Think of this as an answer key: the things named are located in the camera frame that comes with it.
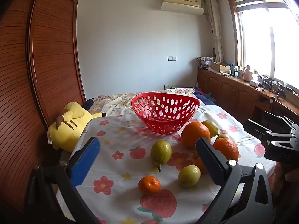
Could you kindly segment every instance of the yellow-green fruit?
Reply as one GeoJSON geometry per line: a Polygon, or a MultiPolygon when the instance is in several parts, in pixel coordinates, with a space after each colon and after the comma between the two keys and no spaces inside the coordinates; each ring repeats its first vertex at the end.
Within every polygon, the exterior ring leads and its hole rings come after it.
{"type": "Polygon", "coordinates": [[[228,139],[231,139],[227,134],[220,134],[219,136],[217,136],[216,140],[219,139],[219,138],[228,138],[228,139]]]}
{"type": "Polygon", "coordinates": [[[167,163],[171,158],[171,154],[171,146],[167,141],[157,141],[152,146],[150,158],[154,164],[159,165],[159,172],[161,172],[161,164],[167,163]]]}
{"type": "Polygon", "coordinates": [[[200,170],[195,165],[184,167],[178,174],[178,180],[184,187],[191,187],[195,185],[200,178],[200,170]]]}
{"type": "Polygon", "coordinates": [[[201,122],[202,124],[204,124],[210,132],[211,137],[215,137],[218,133],[218,126],[211,120],[205,120],[203,122],[201,122]]]}

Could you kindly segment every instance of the window blind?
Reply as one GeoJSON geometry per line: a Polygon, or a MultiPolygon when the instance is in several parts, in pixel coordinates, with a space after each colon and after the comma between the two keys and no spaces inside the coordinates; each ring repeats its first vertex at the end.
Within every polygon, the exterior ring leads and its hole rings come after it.
{"type": "Polygon", "coordinates": [[[237,12],[255,8],[288,8],[283,0],[234,0],[237,12]]]}

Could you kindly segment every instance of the air conditioner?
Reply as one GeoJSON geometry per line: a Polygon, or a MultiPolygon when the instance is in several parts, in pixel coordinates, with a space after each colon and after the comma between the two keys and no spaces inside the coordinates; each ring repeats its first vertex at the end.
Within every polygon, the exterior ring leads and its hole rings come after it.
{"type": "Polygon", "coordinates": [[[204,13],[200,0],[163,0],[161,10],[193,15],[204,13]]]}

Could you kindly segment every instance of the wooden wardrobe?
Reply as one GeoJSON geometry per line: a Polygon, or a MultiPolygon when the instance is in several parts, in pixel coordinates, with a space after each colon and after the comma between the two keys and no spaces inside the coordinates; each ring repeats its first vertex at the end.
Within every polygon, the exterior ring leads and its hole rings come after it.
{"type": "Polygon", "coordinates": [[[85,102],[77,0],[13,0],[0,18],[0,199],[23,211],[32,166],[58,162],[47,128],[85,102]]]}

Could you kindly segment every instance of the blue gripper pad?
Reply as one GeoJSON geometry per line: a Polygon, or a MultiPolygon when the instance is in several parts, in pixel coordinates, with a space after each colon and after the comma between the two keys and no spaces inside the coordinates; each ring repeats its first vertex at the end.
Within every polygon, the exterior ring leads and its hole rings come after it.
{"type": "Polygon", "coordinates": [[[72,156],[72,158],[78,158],[71,168],[71,184],[76,187],[81,185],[89,172],[91,166],[93,165],[96,157],[100,152],[100,142],[98,138],[91,137],[85,146],[72,156]]]}

